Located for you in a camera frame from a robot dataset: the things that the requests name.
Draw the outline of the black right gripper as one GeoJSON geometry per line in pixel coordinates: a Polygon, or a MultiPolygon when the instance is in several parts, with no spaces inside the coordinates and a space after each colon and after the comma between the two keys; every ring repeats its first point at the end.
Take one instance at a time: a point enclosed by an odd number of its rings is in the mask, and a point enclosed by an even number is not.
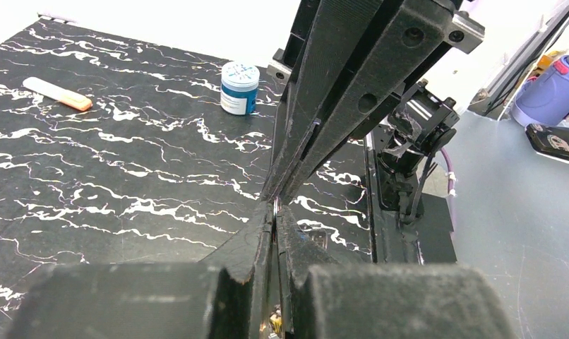
{"type": "MultiPolygon", "coordinates": [[[[380,2],[319,110],[310,143],[284,186],[281,203],[289,203],[302,183],[399,85],[418,82],[451,48],[469,54],[484,40],[484,26],[460,10],[461,1],[380,2]]],[[[269,75],[288,81],[319,4],[300,2],[286,47],[268,63],[269,75]]]]}

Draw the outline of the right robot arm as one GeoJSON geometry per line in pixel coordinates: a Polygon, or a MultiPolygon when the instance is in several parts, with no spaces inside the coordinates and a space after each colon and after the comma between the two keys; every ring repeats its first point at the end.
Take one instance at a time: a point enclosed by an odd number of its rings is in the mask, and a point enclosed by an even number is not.
{"type": "Polygon", "coordinates": [[[455,135],[455,101],[425,73],[451,49],[474,51],[485,29],[460,1],[302,1],[270,72],[285,81],[261,197],[289,203],[347,141],[366,143],[371,256],[418,263],[427,239],[424,184],[455,135]]]}

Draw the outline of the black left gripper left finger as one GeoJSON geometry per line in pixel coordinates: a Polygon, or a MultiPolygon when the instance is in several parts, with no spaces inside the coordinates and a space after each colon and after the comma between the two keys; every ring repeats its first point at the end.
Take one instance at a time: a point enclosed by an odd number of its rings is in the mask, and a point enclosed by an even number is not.
{"type": "Polygon", "coordinates": [[[263,338],[273,206],[197,262],[57,266],[8,338],[263,338]]]}

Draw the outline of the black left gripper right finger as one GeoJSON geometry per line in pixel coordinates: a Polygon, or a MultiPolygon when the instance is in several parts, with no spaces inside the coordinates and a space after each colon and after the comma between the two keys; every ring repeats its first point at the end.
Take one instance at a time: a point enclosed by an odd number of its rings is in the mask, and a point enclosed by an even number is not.
{"type": "Polygon", "coordinates": [[[277,215],[286,338],[512,338],[501,301],[456,264],[340,263],[277,215]]]}

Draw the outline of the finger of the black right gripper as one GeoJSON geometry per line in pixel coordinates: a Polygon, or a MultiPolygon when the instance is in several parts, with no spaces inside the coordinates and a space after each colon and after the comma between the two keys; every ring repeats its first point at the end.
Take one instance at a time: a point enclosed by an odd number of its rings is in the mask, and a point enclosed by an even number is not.
{"type": "Polygon", "coordinates": [[[380,1],[320,1],[277,108],[262,200],[283,196],[310,143],[324,100],[380,7],[380,1]]]}

